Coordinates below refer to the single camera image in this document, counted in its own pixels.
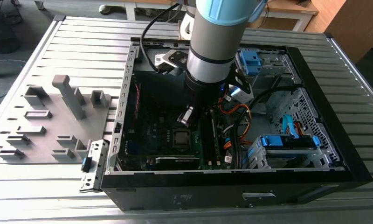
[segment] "floor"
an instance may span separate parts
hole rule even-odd
[[[50,23],[56,14],[95,17],[108,19],[127,19],[126,12],[118,9],[111,15],[102,15],[99,13],[99,4],[72,4],[72,3],[54,3],[46,2],[47,10],[39,11],[32,1],[20,0],[19,6],[24,22],[14,26],[19,39],[22,40],[22,48],[18,52],[7,55],[0,55],[0,59],[18,59],[27,61]],[[138,20],[148,20],[146,16],[138,16]],[[22,70],[23,63],[20,62],[2,62],[0,63],[0,96],[3,96],[12,86],[18,74]],[[371,51],[364,59],[358,64],[358,68],[373,86],[373,51]]]

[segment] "gray plastic block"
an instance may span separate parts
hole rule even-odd
[[[48,97],[42,86],[30,86],[24,98],[31,106],[44,106],[42,98]]]
[[[86,158],[87,155],[88,155],[88,147],[87,146],[83,144],[80,139],[78,139],[75,152],[79,154],[80,158]]]
[[[19,126],[16,133],[19,134],[39,134],[44,135],[46,134],[46,128],[43,126],[30,126],[30,127],[22,127]]]
[[[78,138],[74,135],[59,135],[56,141],[60,145],[75,145]]]
[[[75,96],[76,96],[76,98],[79,100],[79,103],[83,106],[86,104],[86,100],[84,100],[84,97],[82,95],[79,87],[72,87],[72,90],[74,90]]]
[[[63,95],[64,101],[78,120],[86,118],[86,113],[82,104],[78,100],[72,87],[70,86],[71,78],[68,75],[56,75],[52,80],[52,86],[56,87]]]
[[[24,145],[27,146],[31,142],[31,139],[23,134],[10,135],[6,140],[12,146]]]
[[[103,90],[94,90],[90,100],[92,101],[94,107],[108,107],[110,106],[110,102],[107,100]]]
[[[52,113],[48,110],[27,111],[24,117],[27,119],[51,119]]]
[[[20,160],[24,158],[24,153],[19,149],[8,149],[8,150],[0,150],[0,157],[4,160]]]
[[[58,160],[71,160],[75,158],[74,152],[68,148],[55,149],[51,154]]]

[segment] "metal bracket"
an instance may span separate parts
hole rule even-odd
[[[79,191],[84,192],[102,192],[102,182],[104,176],[104,167],[107,161],[107,154],[110,149],[110,142],[107,140],[94,141],[90,145],[88,155],[83,162],[82,170],[84,176],[82,178],[82,188]]]

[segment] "power cable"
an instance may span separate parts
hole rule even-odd
[[[144,37],[146,37],[146,34],[147,34],[148,30],[151,29],[152,25],[155,24],[156,20],[159,19],[159,17],[160,17],[162,15],[164,15],[167,12],[170,12],[171,10],[174,10],[179,5],[180,5],[179,3],[175,4],[175,5],[172,5],[172,6],[171,6],[167,10],[164,10],[158,16],[155,16],[155,18],[154,18],[152,21],[150,22],[148,26],[146,27],[144,32],[143,32],[143,34],[142,34],[142,38],[140,38],[140,47],[142,47],[143,55],[144,55],[144,57],[146,57],[146,59],[147,59],[147,61],[148,61],[148,63],[150,63],[150,66],[152,67],[152,69],[154,69],[158,73],[160,73],[160,69],[156,68],[156,66],[155,66],[155,64],[154,64],[154,62],[152,62],[152,60],[151,60],[151,58],[148,57],[148,54],[147,54],[147,51],[146,51],[146,47],[144,47]]]

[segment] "black connector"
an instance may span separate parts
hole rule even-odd
[[[92,167],[92,161],[94,161],[94,158],[92,157],[86,157],[84,160],[83,160],[83,163],[82,163],[82,171],[88,173],[91,167]]]

